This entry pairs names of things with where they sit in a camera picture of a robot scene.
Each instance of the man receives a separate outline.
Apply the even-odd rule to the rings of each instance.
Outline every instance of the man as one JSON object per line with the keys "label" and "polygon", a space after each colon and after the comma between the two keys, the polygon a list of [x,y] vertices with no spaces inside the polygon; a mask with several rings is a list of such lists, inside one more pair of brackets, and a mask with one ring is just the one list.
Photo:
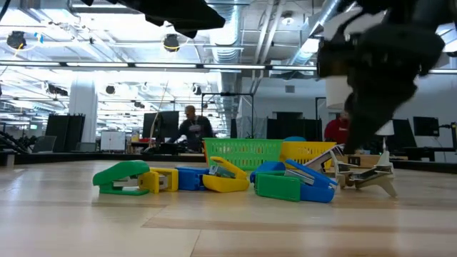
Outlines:
{"label": "man", "polygon": [[323,137],[326,141],[336,142],[337,144],[345,143],[348,138],[349,114],[342,111],[337,119],[327,124]]}
{"label": "man", "polygon": [[186,106],[186,120],[179,126],[179,134],[170,138],[169,142],[174,143],[182,135],[186,135],[188,148],[194,151],[200,151],[202,147],[201,139],[213,137],[211,123],[206,117],[197,116],[194,106]]}

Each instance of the white pillar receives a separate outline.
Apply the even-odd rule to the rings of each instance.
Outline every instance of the white pillar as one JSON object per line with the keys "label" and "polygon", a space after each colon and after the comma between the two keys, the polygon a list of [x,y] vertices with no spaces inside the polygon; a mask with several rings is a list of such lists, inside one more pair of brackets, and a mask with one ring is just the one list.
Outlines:
{"label": "white pillar", "polygon": [[99,97],[94,75],[89,72],[78,72],[71,83],[69,113],[86,116],[81,142],[95,142],[98,107]]}
{"label": "white pillar", "polygon": [[[359,10],[348,11],[346,13],[339,14],[333,19],[328,21],[323,26],[323,36],[326,39],[333,38],[338,27],[357,14]],[[375,16],[365,15],[361,18],[353,21],[345,30],[345,34],[353,32],[365,31],[367,28],[381,22],[383,14],[377,14]],[[334,76],[326,79],[326,97],[327,97],[327,108],[342,110],[344,108],[344,102],[348,95],[352,92],[352,88],[347,83],[346,76]]]}

